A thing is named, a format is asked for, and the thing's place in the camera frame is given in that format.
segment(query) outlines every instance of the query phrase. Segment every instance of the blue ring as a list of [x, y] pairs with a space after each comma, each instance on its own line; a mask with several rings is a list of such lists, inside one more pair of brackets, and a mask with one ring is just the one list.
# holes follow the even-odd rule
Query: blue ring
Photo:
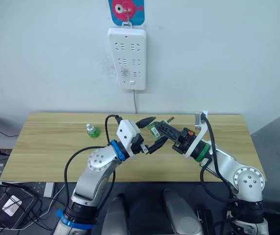
[[62, 210], [59, 210], [57, 212], [57, 216], [60, 218], [60, 220], [63, 222], [63, 224], [75, 228], [75, 229], [82, 229], [82, 230], [90, 230], [94, 227], [94, 224], [78, 224], [69, 221], [68, 219], [65, 218], [64, 213]]
[[126, 160], [126, 157], [125, 155], [121, 152], [121, 150], [119, 149], [117, 143], [115, 140], [112, 140], [111, 141], [111, 144], [112, 146], [114, 147], [114, 150], [116, 151], [116, 153], [118, 154], [118, 158], [121, 160], [121, 161], [125, 161]]

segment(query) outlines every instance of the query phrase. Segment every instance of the robotic arm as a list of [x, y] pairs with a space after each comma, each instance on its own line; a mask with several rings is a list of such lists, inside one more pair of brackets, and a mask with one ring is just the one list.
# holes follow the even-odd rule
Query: robotic arm
[[115, 168], [140, 152], [145, 154], [155, 152], [170, 139], [174, 141], [172, 148], [175, 151], [184, 154], [186, 158], [194, 158], [202, 168], [216, 177], [220, 178], [221, 175], [228, 182], [234, 199], [231, 200], [233, 205], [227, 218], [232, 220], [235, 231], [239, 234], [268, 235], [268, 225], [263, 218], [262, 209], [261, 192], [265, 182], [263, 175], [254, 167], [238, 163], [234, 157], [220, 149], [216, 149], [215, 167], [211, 142], [202, 140], [208, 130], [207, 125], [203, 116], [198, 117], [201, 128], [198, 136], [187, 128], [179, 131], [167, 121], [153, 122], [151, 131], [159, 135], [159, 138], [148, 147], [143, 144], [140, 128], [146, 127], [155, 117], [148, 117], [135, 123], [116, 116], [119, 124], [117, 136], [120, 141], [113, 140], [110, 145], [95, 150], [89, 156], [85, 172], [76, 184], [69, 205], [65, 211], [59, 212], [60, 220], [53, 234], [90, 234], [108, 179]]

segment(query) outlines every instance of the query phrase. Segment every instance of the green ring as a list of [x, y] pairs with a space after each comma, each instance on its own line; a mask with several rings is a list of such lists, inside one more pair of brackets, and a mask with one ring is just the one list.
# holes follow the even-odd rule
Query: green ring
[[205, 145], [205, 147], [203, 148], [202, 152], [199, 154], [199, 156], [195, 160], [197, 162], [201, 161], [204, 158], [204, 155], [207, 153], [209, 148], [210, 148], [210, 145], [207, 143]]

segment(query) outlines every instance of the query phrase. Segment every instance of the white wall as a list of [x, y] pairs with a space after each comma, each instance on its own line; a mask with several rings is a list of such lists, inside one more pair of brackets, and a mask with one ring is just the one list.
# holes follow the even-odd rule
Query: white wall
[[[146, 0], [140, 113], [280, 116], [280, 0]], [[107, 43], [107, 0], [0, 0], [0, 128], [29, 112], [133, 112]]]

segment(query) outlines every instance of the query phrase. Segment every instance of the white bracket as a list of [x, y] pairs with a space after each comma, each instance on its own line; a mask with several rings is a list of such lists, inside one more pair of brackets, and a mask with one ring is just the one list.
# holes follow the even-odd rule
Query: white bracket
[[200, 140], [203, 138], [203, 136], [205, 135], [205, 133], [208, 131], [208, 126], [207, 124], [201, 120], [201, 114], [205, 114], [205, 116], [208, 118], [208, 112], [207, 111], [202, 111], [199, 114], [196, 114], [196, 116], [199, 116], [199, 120], [200, 122], [197, 123], [197, 118], [196, 118], [196, 128], [201, 128], [200, 133], [198, 134], [198, 136], [194, 139], [194, 141], [192, 142], [192, 144], [190, 145], [189, 149], [187, 150], [187, 152], [185, 153], [185, 158], [189, 158], [191, 153], [194, 151], [195, 147], [198, 145], [198, 143], [200, 142]]

